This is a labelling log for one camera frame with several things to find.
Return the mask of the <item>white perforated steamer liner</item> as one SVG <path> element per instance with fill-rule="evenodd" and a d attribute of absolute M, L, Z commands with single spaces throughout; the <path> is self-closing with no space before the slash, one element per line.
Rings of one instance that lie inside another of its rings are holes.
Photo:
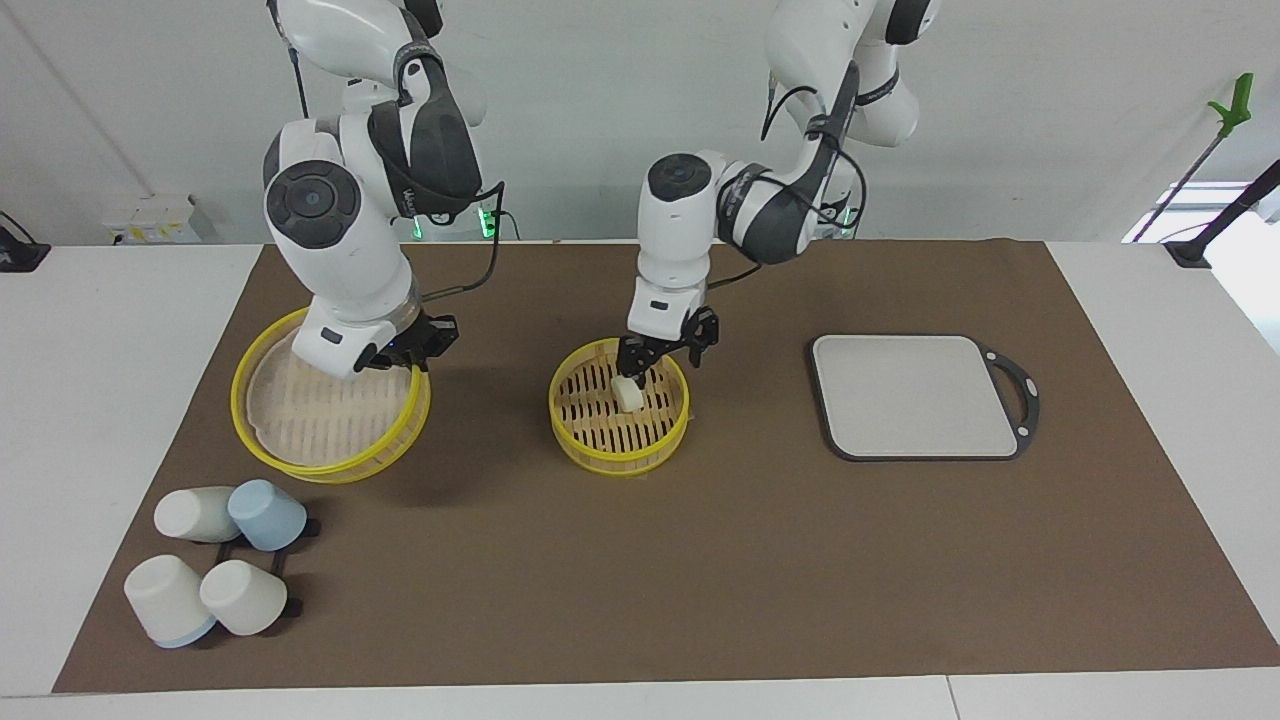
<path fill-rule="evenodd" d="M 283 462 L 335 465 L 387 434 L 410 398 L 412 372 L 393 366 L 338 379 L 293 352 L 297 333 L 275 342 L 250 375 L 250 434 Z"/>

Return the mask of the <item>yellow steamer lid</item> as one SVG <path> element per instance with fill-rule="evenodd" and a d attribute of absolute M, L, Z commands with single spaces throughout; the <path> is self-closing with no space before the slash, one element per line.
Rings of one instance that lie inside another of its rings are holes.
<path fill-rule="evenodd" d="M 250 424 L 246 415 L 246 395 L 250 375 L 259 361 L 262 360 L 265 352 L 292 328 L 298 329 L 305 314 L 303 309 L 298 309 L 275 320 L 247 347 L 230 383 L 230 419 L 241 443 L 257 460 L 288 477 L 324 486 L 343 486 L 365 480 L 399 460 L 420 437 L 428 424 L 433 402 L 430 377 L 428 373 L 424 374 L 417 369 L 408 369 L 412 372 L 410 398 L 392 428 L 370 448 L 330 466 L 303 468 L 283 462 L 268 454 L 250 434 Z"/>

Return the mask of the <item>yellow slatted steamer tier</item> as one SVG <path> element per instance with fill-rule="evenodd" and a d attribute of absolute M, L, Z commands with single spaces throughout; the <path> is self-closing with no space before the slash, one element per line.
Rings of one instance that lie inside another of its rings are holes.
<path fill-rule="evenodd" d="M 681 445 L 691 416 L 681 366 L 664 357 L 643 387 L 645 406 L 621 413 L 611 391 L 620 340 L 596 340 L 558 365 L 547 393 L 552 433 L 577 466 L 611 478 L 640 477 L 666 462 Z"/>

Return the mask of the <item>light blue cup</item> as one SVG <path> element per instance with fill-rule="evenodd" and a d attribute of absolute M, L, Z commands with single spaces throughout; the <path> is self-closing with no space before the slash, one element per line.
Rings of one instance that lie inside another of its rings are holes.
<path fill-rule="evenodd" d="M 241 534 L 262 552 L 280 551 L 297 541 L 306 528 L 306 507 L 270 480 L 255 478 L 236 487 L 227 511 Z"/>

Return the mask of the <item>white cutting board grey rim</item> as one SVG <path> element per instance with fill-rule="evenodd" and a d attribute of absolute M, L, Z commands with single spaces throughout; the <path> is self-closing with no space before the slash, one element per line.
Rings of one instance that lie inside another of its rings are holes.
<path fill-rule="evenodd" d="M 964 334 L 822 334 L 806 360 L 826 443 L 846 461 L 1009 461 L 1039 428 L 1029 373 Z"/>

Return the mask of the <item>brown table mat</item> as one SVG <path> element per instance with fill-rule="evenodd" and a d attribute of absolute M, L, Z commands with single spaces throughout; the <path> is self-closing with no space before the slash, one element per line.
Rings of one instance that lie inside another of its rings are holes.
<path fill-rule="evenodd" d="M 349 486 L 269 471 L 229 414 L 233 370 L 305 304 L 280 256 L 250 274 L 55 682 L 60 693 L 495 685 L 1280 665 L 1265 625 L 1042 243 L 818 243 L 718 290 L 675 456 L 635 479 L 575 466 L 554 369 L 622 331 L 636 252 L 520 245 L 435 305 L 460 341 L 424 433 Z M 850 462 L 826 443 L 822 334 L 964 334 L 1043 401 L 1010 461 Z M 182 486 L 266 477 L 323 525 L 288 560 L 303 612 L 161 650 L 123 592 Z"/>

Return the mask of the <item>white cup with blue rim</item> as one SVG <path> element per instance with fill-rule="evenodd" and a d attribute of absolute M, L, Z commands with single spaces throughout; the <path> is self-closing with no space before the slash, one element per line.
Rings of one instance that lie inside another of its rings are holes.
<path fill-rule="evenodd" d="M 177 650 L 200 641 L 216 624 L 200 598 L 200 584 L 201 577 L 184 560 L 164 553 L 132 569 L 123 591 L 151 642 Z"/>
<path fill-rule="evenodd" d="M 233 492 L 230 486 L 175 489 L 157 502 L 154 527 L 165 537 L 195 543 L 234 541 L 241 529 L 228 510 Z"/>

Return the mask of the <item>cream white cup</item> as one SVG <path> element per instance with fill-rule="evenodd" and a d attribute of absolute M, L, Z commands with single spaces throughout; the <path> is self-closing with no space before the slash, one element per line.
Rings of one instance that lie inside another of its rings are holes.
<path fill-rule="evenodd" d="M 255 635 L 282 616 L 288 601 L 279 577 L 232 559 L 215 565 L 200 582 L 198 597 L 233 635 Z"/>

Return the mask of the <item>black angled stand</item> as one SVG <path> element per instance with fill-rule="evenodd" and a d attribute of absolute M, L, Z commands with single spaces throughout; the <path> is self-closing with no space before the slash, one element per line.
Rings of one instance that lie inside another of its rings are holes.
<path fill-rule="evenodd" d="M 1244 217 L 1248 211 L 1254 211 L 1267 197 L 1280 188 L 1280 158 L 1271 163 L 1257 178 L 1254 178 L 1239 196 L 1236 196 L 1224 210 L 1208 222 L 1199 233 L 1188 241 L 1164 242 L 1161 246 L 1169 256 L 1181 268 L 1211 270 L 1213 266 L 1206 258 L 1210 245 L 1221 236 L 1231 224 Z"/>

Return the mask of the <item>pole with green tip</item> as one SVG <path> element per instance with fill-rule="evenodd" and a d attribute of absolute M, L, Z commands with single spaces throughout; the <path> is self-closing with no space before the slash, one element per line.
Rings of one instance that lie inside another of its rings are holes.
<path fill-rule="evenodd" d="M 1144 224 L 1134 233 L 1130 238 L 1133 243 L 1139 243 L 1149 228 L 1161 218 L 1161 215 L 1172 204 L 1172 200 L 1190 183 L 1196 174 L 1201 170 L 1203 164 L 1213 155 L 1219 146 L 1231 136 L 1231 133 L 1240 126 L 1245 124 L 1252 119 L 1251 111 L 1251 94 L 1254 82 L 1254 74 L 1251 72 L 1243 73 L 1236 77 L 1229 105 L 1224 105 L 1217 101 L 1207 102 L 1207 106 L 1213 110 L 1219 117 L 1219 129 L 1216 136 L 1210 141 L 1206 149 L 1199 154 L 1199 156 L 1190 164 L 1190 167 L 1183 173 L 1180 179 L 1172 184 L 1165 195 L 1160 199 L 1160 202 L 1155 206 L 1155 210 L 1147 217 Z"/>

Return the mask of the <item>white wall socket box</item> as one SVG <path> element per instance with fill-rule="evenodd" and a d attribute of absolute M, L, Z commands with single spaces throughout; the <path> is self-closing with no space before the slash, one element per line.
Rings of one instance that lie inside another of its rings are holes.
<path fill-rule="evenodd" d="M 100 225 L 113 245 L 212 243 L 218 232 L 189 193 L 119 197 Z"/>

